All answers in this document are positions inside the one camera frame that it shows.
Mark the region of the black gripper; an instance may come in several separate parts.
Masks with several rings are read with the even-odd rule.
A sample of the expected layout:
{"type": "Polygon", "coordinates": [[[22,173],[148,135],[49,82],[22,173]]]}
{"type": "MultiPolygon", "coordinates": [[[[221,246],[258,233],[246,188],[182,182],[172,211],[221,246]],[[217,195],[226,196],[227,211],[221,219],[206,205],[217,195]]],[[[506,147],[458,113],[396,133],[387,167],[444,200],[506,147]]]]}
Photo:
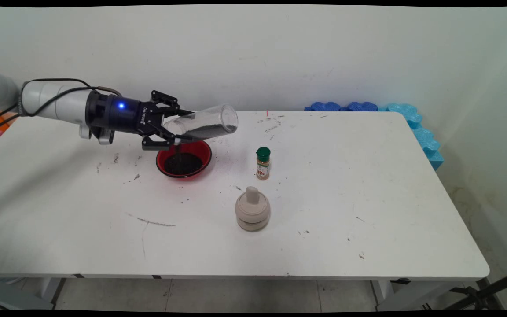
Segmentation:
{"type": "Polygon", "coordinates": [[[90,92],[87,97],[85,119],[92,135],[108,131],[142,135],[142,150],[167,151],[171,146],[193,142],[187,135],[173,134],[155,122],[161,114],[163,117],[187,116],[193,111],[183,110],[178,99],[153,90],[149,101],[124,98],[115,95],[90,92]],[[163,141],[151,138],[156,135],[163,141]]]}

